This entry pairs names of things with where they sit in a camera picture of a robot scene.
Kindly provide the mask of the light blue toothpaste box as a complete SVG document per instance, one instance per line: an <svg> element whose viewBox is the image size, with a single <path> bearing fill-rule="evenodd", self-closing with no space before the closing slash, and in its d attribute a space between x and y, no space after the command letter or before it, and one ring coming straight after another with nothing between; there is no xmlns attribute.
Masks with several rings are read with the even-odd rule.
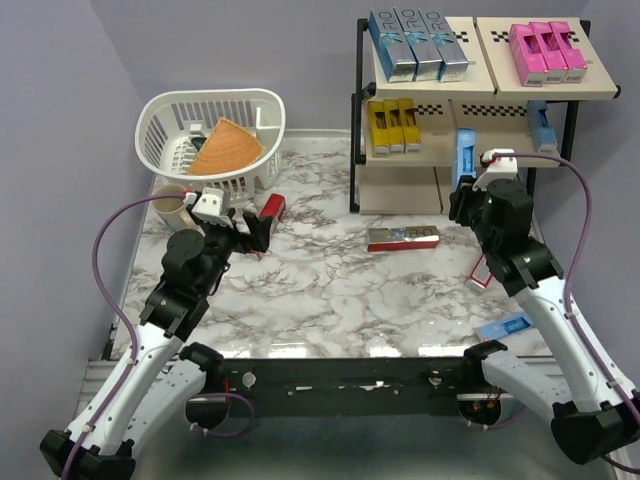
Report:
<svg viewBox="0 0 640 480"><path fill-rule="evenodd" d="M456 190L464 176L476 178L475 168L476 132L470 128L460 128L456 133L454 159L451 170L452 189Z"/></svg>
<svg viewBox="0 0 640 480"><path fill-rule="evenodd" d="M538 153L552 154L557 148L557 136L549 123L547 110L546 101L531 100L527 104L527 119L534 150Z"/></svg>

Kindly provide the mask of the yellow toothpaste box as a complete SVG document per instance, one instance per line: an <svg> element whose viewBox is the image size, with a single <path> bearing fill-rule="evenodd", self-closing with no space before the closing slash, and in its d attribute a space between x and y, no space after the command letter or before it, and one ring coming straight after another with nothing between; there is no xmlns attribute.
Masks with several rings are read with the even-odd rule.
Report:
<svg viewBox="0 0 640 480"><path fill-rule="evenodd" d="M421 151L420 129L415 118L415 107L410 98L398 100L401 129L404 137L404 153L417 153Z"/></svg>
<svg viewBox="0 0 640 480"><path fill-rule="evenodd" d="M369 101L367 108L373 153L375 156L389 156L390 142L384 105L379 101Z"/></svg>
<svg viewBox="0 0 640 480"><path fill-rule="evenodd" d="M400 116L399 102L386 99L383 101L389 149L391 154L405 153L405 139Z"/></svg>

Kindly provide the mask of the red white toothpaste box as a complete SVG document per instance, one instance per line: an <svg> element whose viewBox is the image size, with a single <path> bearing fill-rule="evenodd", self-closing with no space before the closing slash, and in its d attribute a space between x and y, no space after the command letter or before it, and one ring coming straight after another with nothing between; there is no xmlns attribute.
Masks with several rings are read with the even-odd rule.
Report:
<svg viewBox="0 0 640 480"><path fill-rule="evenodd" d="M465 285L476 292L484 292L492 279L493 275L489 270L486 255L482 254L469 273Z"/></svg>

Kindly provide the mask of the silver red toothpaste box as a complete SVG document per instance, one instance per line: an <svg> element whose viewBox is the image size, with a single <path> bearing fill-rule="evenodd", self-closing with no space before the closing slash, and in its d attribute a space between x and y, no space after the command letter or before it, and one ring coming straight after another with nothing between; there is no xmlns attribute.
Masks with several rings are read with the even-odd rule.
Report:
<svg viewBox="0 0 640 480"><path fill-rule="evenodd" d="M440 235L435 226L369 228L366 235L369 252L435 248Z"/></svg>

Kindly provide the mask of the silver blue toothpaste box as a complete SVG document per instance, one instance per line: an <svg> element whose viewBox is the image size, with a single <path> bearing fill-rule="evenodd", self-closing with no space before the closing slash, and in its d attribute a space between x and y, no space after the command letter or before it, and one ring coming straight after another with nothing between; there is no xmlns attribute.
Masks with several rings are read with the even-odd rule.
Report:
<svg viewBox="0 0 640 480"><path fill-rule="evenodd" d="M395 7L394 12L416 59L414 80L437 81L442 58L419 11L413 8Z"/></svg>
<svg viewBox="0 0 640 480"><path fill-rule="evenodd" d="M439 81L441 83L463 81L469 61L449 22L437 11L420 9L419 13L442 60Z"/></svg>
<svg viewBox="0 0 640 480"><path fill-rule="evenodd" d="M387 81L389 83L412 81L416 60L394 10L371 10L368 26Z"/></svg>

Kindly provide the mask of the pink toothpaste box horizontal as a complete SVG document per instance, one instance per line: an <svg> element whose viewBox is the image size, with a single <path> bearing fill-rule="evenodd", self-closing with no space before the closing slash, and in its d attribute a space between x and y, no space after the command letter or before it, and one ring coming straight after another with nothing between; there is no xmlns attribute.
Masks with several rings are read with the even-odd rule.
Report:
<svg viewBox="0 0 640 480"><path fill-rule="evenodd" d="M512 24L508 42L521 85L541 87L549 70L533 29L525 24Z"/></svg>

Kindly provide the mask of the light blue toothpaste box corner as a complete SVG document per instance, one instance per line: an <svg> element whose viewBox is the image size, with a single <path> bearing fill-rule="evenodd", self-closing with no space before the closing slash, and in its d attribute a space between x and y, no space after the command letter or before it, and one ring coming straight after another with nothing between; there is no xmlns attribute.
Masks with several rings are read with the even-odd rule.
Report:
<svg viewBox="0 0 640 480"><path fill-rule="evenodd" d="M481 341L491 341L506 338L532 327L529 316L521 311L501 320L477 327L474 331Z"/></svg>

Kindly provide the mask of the pink toothpaste box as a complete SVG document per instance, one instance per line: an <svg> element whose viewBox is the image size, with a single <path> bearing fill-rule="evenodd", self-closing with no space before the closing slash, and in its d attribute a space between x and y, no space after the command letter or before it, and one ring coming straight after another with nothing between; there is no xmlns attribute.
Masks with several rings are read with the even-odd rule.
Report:
<svg viewBox="0 0 640 480"><path fill-rule="evenodd" d="M564 61L564 83L580 83L587 73L588 65L579 48L572 44L571 28L566 21L551 21L551 49Z"/></svg>
<svg viewBox="0 0 640 480"><path fill-rule="evenodd" d="M560 51L555 35L548 22L530 22L530 28L534 34L531 49L534 53L542 55L547 67L547 79L549 84L560 84L565 80L568 66Z"/></svg>

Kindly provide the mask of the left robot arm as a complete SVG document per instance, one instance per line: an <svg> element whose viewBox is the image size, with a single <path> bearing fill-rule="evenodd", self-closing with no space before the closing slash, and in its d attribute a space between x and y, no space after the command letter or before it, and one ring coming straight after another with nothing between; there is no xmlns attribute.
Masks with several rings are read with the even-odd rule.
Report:
<svg viewBox="0 0 640 480"><path fill-rule="evenodd" d="M264 253L273 219L246 212L247 231L230 215L196 217L199 230L168 240L159 284L144 304L128 354L85 409L63 430L50 430L40 451L61 479L129 479L143 445L197 394L222 380L221 355L187 340L209 308L234 253Z"/></svg>

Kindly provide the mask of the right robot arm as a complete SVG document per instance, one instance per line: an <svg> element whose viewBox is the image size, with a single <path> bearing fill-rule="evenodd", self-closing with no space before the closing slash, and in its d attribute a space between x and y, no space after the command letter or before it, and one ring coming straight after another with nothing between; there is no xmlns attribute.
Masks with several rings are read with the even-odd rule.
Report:
<svg viewBox="0 0 640 480"><path fill-rule="evenodd" d="M469 390L499 387L551 428L561 451L576 464L639 439L639 391L611 366L572 296L549 248L530 234L533 200L516 179L494 179L482 188L461 177L450 196L449 218L475 234L494 278L539 331L567 383L550 380L491 342L487 353L464 362L460 379Z"/></svg>

